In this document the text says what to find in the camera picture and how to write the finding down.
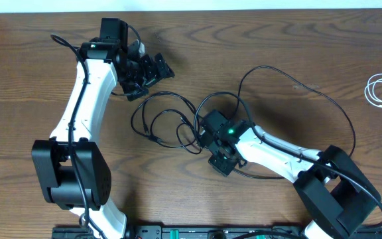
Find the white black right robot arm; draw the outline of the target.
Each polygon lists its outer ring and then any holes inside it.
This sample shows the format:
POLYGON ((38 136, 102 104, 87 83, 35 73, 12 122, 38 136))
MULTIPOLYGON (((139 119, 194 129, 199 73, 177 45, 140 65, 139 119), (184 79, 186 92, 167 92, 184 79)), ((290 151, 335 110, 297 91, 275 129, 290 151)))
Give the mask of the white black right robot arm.
POLYGON ((217 110, 206 114, 201 125, 200 144, 212 153, 208 162, 221 175, 256 163, 292 183, 312 216, 306 238, 354 238, 369 228, 364 222, 381 196, 341 148, 300 147, 217 110))

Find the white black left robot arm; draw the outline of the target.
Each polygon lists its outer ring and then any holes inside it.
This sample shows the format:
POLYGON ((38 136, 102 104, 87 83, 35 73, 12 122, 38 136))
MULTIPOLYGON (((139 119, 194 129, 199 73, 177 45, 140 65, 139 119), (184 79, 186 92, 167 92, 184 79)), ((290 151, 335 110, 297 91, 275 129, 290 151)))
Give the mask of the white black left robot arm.
POLYGON ((95 238, 135 237, 110 197, 111 171, 98 147, 108 99, 116 85, 133 101, 174 77, 162 54, 149 56, 141 40, 128 44, 130 30, 121 19, 103 18, 99 36, 79 47, 51 36, 74 53, 76 81, 58 125, 31 149, 45 201, 78 215, 79 225, 95 238))

